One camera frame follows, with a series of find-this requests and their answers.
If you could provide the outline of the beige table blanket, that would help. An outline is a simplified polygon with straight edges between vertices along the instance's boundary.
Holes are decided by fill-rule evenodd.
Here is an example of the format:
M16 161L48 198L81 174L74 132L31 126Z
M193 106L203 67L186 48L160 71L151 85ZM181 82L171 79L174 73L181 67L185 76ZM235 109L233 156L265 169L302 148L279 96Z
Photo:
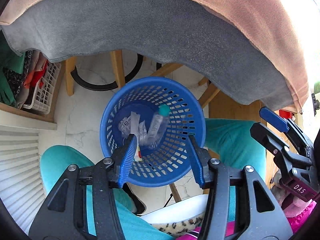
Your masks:
M50 61L128 49L206 76L243 105L300 111L305 51L280 0L10 0L11 49Z

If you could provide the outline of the white plastic crate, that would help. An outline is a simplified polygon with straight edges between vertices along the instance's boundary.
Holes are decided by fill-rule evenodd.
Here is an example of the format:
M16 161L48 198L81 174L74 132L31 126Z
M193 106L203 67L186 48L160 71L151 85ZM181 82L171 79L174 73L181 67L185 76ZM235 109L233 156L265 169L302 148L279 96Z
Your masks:
M49 114L61 63L44 62L42 69L35 71L29 86L29 95L23 109Z

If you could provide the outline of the clear bottle teal cap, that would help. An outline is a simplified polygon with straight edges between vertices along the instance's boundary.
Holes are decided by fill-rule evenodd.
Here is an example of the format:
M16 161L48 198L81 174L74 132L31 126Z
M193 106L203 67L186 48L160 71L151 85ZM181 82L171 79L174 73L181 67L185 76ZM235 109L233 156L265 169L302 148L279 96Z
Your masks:
M164 133L170 119L170 107L168 105L160 105L151 120L151 124L147 133L146 146L148 148L156 148Z

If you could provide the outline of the blue plastic waste basket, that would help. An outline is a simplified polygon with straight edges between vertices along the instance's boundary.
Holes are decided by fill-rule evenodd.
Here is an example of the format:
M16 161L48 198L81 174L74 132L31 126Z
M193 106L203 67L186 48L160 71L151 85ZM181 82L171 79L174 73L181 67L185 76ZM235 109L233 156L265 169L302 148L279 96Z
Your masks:
M107 104L100 123L100 146L110 157L123 146L129 132L138 137L141 154L128 181L142 187L165 186L190 169L187 140L204 146L206 124L195 96L180 83L164 77L145 77L119 90Z

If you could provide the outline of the clear plastic bag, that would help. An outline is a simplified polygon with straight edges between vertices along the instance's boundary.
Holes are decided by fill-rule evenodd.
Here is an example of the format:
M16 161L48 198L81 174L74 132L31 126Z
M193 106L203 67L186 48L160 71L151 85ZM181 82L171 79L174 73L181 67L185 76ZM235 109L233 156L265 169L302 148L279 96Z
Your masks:
M130 134L134 134L137 137L137 141L140 146L146 145L148 132L145 121L140 120L140 114L131 112L128 117L124 117L120 121L118 129L120 130L123 138L127 138Z

